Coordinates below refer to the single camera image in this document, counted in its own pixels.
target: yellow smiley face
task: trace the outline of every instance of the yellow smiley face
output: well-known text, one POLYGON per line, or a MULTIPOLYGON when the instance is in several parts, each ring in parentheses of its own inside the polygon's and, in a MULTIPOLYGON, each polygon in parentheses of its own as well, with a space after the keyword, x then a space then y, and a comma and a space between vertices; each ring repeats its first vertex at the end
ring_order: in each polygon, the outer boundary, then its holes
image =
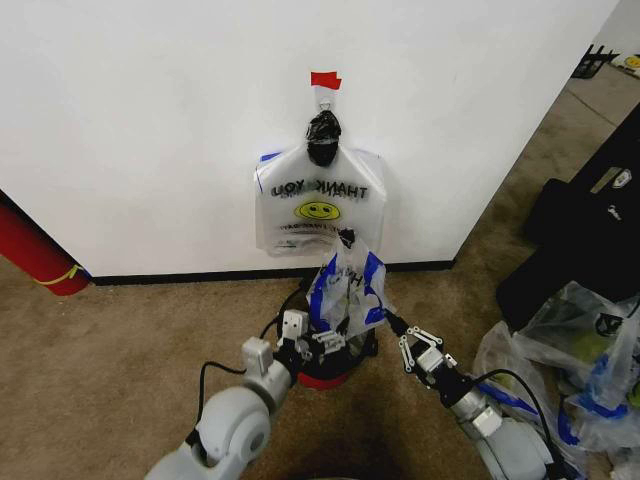
POLYGON ((335 220, 340 217, 340 210, 330 203, 309 202, 296 208, 295 214, 311 220, 335 220))
POLYGON ((624 64, 630 68, 640 68, 640 57, 637 55, 631 55, 624 59, 624 64))

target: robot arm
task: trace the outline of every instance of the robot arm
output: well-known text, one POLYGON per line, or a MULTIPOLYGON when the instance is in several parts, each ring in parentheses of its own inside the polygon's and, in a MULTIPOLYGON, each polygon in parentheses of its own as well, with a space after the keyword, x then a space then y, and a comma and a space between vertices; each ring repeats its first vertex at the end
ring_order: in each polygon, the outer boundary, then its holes
POLYGON ((398 347, 408 374, 415 374, 428 389, 440 393, 442 405, 456 416, 460 428, 473 442, 494 479, 541 480, 562 478, 545 442, 524 422, 503 417, 490 401, 458 372, 457 362, 442 352, 443 341, 402 318, 387 312, 387 320, 399 337, 398 347))
POLYGON ((299 340, 308 317, 288 310, 280 348, 251 337, 242 345, 242 386, 216 393, 180 447, 158 462, 147 480, 235 480, 258 458, 271 434, 271 421, 295 383, 307 356, 299 340))

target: black baseboard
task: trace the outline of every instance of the black baseboard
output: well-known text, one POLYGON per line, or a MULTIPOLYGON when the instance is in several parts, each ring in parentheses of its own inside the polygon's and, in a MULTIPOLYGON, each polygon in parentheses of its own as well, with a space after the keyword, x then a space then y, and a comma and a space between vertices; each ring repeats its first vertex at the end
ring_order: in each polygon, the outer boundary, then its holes
MULTIPOLYGON (((433 270, 448 270, 456 263, 454 260, 437 262, 408 262, 389 263, 388 272, 420 272, 433 270)), ((92 281, 98 286, 105 285, 151 285, 158 283, 192 283, 219 282, 229 280, 257 280, 262 278, 301 278, 315 275, 317 268, 282 268, 277 270, 239 270, 232 272, 204 272, 204 273, 171 273, 166 275, 122 275, 108 277, 93 277, 92 281)))

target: red pole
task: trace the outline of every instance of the red pole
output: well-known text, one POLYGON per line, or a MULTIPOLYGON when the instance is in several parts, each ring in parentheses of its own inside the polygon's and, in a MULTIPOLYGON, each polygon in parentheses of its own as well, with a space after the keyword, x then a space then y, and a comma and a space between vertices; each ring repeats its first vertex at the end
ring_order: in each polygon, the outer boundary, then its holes
POLYGON ((89 283, 82 268, 49 238, 0 203, 0 254, 56 295, 72 295, 89 283))

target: yellow strap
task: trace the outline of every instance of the yellow strap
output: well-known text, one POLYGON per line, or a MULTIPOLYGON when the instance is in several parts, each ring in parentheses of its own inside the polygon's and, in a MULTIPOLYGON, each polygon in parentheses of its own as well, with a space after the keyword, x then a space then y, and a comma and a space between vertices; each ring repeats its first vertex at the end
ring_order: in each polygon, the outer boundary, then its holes
POLYGON ((84 270, 84 268, 82 268, 80 265, 74 265, 67 273, 49 282, 41 282, 40 280, 36 280, 35 278, 33 280, 40 285, 55 285, 56 283, 60 283, 63 280, 66 280, 67 278, 73 278, 78 270, 84 270))

